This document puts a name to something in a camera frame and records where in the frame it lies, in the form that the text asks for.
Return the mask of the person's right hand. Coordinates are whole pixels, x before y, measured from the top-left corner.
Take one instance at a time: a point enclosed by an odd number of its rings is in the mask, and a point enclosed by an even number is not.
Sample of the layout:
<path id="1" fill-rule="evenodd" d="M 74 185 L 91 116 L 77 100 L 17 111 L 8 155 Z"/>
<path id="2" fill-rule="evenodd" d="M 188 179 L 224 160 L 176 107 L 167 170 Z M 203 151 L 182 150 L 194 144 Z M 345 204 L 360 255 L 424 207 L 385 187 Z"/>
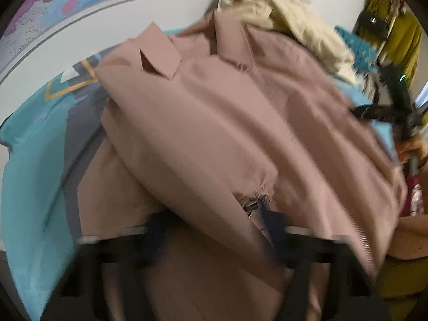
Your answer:
<path id="1" fill-rule="evenodd" d="M 419 169 L 422 169 L 427 163 L 427 140 L 420 135 L 415 135 L 405 141 L 396 139 L 395 148 L 401 164 L 409 162 L 412 154 L 417 156 Z"/>

